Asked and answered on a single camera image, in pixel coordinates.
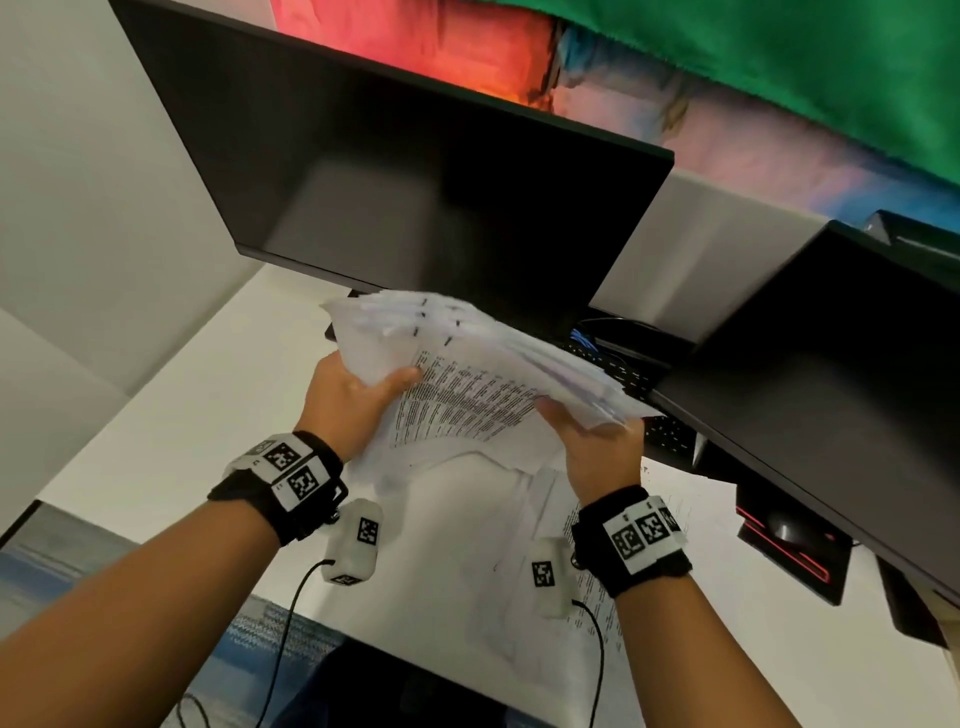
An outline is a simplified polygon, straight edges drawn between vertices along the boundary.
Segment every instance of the forearm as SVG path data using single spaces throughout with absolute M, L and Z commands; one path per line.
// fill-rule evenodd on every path
M 278 549 L 245 501 L 201 506 L 0 644 L 5 721 L 158 725 Z
M 649 728 L 798 728 L 690 576 L 635 586 L 616 609 Z

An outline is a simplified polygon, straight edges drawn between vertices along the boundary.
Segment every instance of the wristband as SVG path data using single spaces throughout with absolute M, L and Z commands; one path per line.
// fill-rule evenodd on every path
M 348 494 L 343 468 L 337 453 L 310 432 L 272 435 L 231 461 L 207 499 L 247 501 L 286 546 L 335 519 Z
M 639 485 L 614 491 L 580 510 L 573 524 L 578 566 L 610 596 L 660 576 L 684 576 L 692 567 L 686 537 L 663 499 Z

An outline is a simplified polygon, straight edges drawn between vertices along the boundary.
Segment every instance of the desk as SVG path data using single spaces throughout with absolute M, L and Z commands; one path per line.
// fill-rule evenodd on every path
M 184 516 L 237 452 L 293 426 L 314 364 L 333 350 L 318 304 L 346 293 L 265 266 L 40 499 L 137 542 Z M 515 482 L 492 463 L 466 457 L 377 497 L 385 524 L 373 580 L 349 589 L 312 580 L 297 611 L 530 715 L 584 725 L 589 696 L 522 683 L 508 663 L 465 636 L 473 595 L 460 576 L 462 559 L 475 527 Z M 368 485 L 350 486 L 353 496 L 373 497 Z M 289 604 L 303 573 L 322 557 L 324 539 L 321 530 L 284 548 L 254 593 Z M 744 598 L 736 636 L 801 723 L 960 726 L 945 653 L 895 631 L 866 549 L 853 553 L 839 608 L 740 543 L 737 559 Z

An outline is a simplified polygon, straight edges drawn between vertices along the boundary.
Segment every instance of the computer mouse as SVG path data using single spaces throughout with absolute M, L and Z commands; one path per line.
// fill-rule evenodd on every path
M 785 513 L 771 513 L 767 518 L 767 528 L 770 535 L 778 541 L 802 551 L 807 556 L 823 558 L 832 550 L 832 541 L 826 533 L 809 522 Z

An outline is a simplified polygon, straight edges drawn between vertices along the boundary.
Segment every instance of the red artwork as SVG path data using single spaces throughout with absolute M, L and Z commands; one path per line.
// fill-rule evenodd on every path
M 467 0 L 271 0 L 282 33 L 536 105 L 553 19 Z

